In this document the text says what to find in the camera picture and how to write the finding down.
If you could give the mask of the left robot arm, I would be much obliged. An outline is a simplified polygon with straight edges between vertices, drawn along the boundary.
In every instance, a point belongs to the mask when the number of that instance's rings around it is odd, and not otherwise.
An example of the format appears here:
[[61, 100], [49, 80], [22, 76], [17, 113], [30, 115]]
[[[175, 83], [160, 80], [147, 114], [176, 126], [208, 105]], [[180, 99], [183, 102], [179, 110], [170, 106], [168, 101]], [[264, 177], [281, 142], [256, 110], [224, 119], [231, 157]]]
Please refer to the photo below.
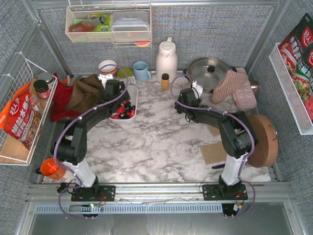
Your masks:
[[108, 80], [105, 88], [99, 92], [100, 100], [78, 117], [72, 120], [60, 120], [56, 123], [51, 145], [51, 154], [57, 166], [70, 171], [77, 186], [97, 190], [97, 176], [91, 171], [87, 160], [87, 133], [99, 122], [108, 119], [122, 104], [130, 98], [128, 83]]

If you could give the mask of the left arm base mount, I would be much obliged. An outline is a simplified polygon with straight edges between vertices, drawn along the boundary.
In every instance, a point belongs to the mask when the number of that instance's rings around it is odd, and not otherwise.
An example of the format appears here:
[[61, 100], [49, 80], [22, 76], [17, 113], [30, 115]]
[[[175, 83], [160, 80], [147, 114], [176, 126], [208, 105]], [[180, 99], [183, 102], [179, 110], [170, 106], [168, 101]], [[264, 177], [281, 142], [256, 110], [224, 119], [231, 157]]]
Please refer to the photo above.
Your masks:
[[92, 188], [76, 188], [72, 192], [72, 202], [113, 202], [115, 198], [115, 186], [100, 185], [98, 191]]

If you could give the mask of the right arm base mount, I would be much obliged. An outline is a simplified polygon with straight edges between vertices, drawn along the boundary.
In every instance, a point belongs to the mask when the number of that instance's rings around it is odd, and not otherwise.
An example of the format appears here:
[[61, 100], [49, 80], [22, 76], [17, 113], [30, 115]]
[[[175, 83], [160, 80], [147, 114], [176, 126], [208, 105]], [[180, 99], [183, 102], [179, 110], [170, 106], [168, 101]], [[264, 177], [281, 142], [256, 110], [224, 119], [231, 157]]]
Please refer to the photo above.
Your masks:
[[202, 193], [205, 201], [219, 201], [219, 200], [247, 200], [247, 190], [241, 182], [227, 186], [224, 183], [218, 184], [203, 184]]

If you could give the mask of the pink striped cloth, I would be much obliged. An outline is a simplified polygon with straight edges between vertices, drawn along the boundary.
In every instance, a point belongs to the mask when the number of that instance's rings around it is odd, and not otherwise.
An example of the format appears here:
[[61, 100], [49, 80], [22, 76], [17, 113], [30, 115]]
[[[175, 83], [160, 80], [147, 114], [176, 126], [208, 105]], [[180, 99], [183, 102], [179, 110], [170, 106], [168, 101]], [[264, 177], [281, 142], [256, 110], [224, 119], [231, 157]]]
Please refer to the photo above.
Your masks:
[[230, 94], [237, 91], [247, 81], [248, 76], [246, 74], [228, 70], [224, 79], [214, 88], [211, 102], [213, 104], [223, 102]]

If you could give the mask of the brown cardboard square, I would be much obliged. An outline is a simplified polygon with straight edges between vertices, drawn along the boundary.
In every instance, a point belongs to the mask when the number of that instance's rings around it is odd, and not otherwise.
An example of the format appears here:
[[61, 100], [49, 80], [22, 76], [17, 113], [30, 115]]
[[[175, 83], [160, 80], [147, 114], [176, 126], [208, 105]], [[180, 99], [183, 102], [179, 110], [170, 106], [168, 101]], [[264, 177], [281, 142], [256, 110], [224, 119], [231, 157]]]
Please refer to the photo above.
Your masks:
[[220, 135], [220, 131], [218, 128], [213, 127], [211, 125], [207, 125], [208, 130], [210, 131], [211, 135], [213, 137], [219, 136]]

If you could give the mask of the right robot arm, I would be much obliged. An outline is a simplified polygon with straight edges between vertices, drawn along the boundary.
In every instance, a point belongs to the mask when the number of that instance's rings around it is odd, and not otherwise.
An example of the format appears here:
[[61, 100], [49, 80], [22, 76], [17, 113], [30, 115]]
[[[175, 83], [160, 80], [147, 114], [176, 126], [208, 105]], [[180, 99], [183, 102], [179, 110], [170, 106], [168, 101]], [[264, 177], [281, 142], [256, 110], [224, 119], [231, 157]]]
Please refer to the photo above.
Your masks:
[[218, 128], [227, 153], [221, 181], [233, 186], [240, 182], [241, 172], [258, 143], [257, 136], [244, 112], [228, 113], [201, 106], [194, 91], [192, 88], [181, 90], [175, 109], [179, 114], [184, 113], [188, 121]]

